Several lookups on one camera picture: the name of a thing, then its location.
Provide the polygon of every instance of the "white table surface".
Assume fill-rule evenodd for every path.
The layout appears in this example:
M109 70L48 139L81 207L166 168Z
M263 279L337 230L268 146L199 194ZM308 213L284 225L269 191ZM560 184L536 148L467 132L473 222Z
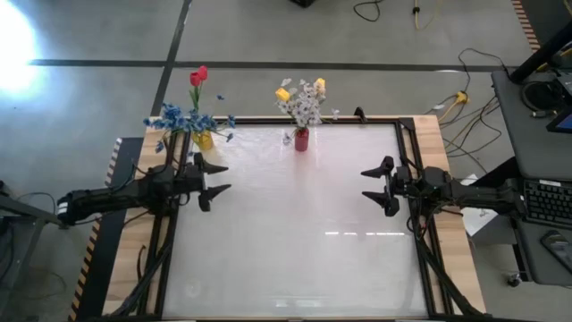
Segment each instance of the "white table surface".
M306 152L283 146L288 125L243 125L214 136L207 161L232 187L181 207L165 318L424 317L407 203L392 218L361 191L385 156L400 164L393 125L321 125Z

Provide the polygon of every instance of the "vase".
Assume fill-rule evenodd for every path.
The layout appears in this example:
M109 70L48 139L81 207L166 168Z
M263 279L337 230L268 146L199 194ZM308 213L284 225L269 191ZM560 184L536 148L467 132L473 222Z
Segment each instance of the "vase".
M208 151L213 148L213 136L210 131L202 131L201 133L192 132L190 136L201 151Z
M296 131L296 138L294 138L294 148L299 152L307 150L307 142L310 138L310 130L308 128Z

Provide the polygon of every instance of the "black desk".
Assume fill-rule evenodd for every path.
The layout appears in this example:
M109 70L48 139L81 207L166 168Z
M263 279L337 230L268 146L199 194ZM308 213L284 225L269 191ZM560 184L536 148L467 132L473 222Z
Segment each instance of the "black desk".
M531 76L530 81L548 81L553 77L548 73L537 74ZM473 185L497 187L509 178L572 181L572 135L546 131L550 118L532 118L531 111L520 100L520 86L512 83L505 72L493 72L492 82L515 156ZM572 274L540 243L541 238L553 228L508 217L495 219L490 223L495 225L494 229L487 226L483 229L505 234L500 238L503 240L511 240L514 235L513 240L517 243L513 244L513 249L519 270L525 272L521 274L523 280L532 279L538 284L572 285ZM557 230L572 241L572 230Z

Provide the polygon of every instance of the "keyboard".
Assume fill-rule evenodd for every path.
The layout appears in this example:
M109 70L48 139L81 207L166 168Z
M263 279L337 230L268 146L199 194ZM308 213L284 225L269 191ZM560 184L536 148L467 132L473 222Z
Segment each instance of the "keyboard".
M525 221L572 228L572 187L525 181Z

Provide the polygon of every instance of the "concrete floor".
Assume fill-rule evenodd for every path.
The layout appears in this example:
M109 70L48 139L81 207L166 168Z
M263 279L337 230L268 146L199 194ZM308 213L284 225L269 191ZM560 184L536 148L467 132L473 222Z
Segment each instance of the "concrete floor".
M499 55L506 64L522 63L531 51L509 0L443 1L441 14L425 31L416 32L406 1L381 3L376 23L352 11L359 1L317 0L306 10L286 0L194 0L177 53L180 61L330 62L406 64L403 72L312 71L270 69L211 70L204 97L217 114L278 114L273 91L283 78L324 77L325 108L351 114L362 106L368 114L422 114L463 89L462 72L416 72L418 64L459 65L465 47ZM422 1L423 19L435 1ZM103 184L118 137L140 137L149 116L162 68L19 66L27 59L158 60L167 59L182 0L16 1L0 4L0 36L9 46L0 53L0 178L14 195L45 191L61 196ZM373 9L364 8L369 13ZM469 65L494 60L464 56ZM174 69L165 101L189 106L189 70ZM493 95L489 73L471 73L467 111ZM490 124L506 133L500 111ZM443 136L451 138L459 122ZM467 141L477 148L493 137L478 126ZM487 170L512 156L503 135L475 154ZM483 172L468 157L450 160L457 177ZM42 199L33 204L49 209ZM89 227L60 231L48 226L31 265L65 278L67 290L43 301L14 294L5 317L14 321L38 316L63 321L69 312ZM572 314L570 290L526 284L511 289L498 269L514 269L513 255L502 247L477 248L477 273L488 312L504 318L565 321ZM30 270L22 289L49 293L57 282Z

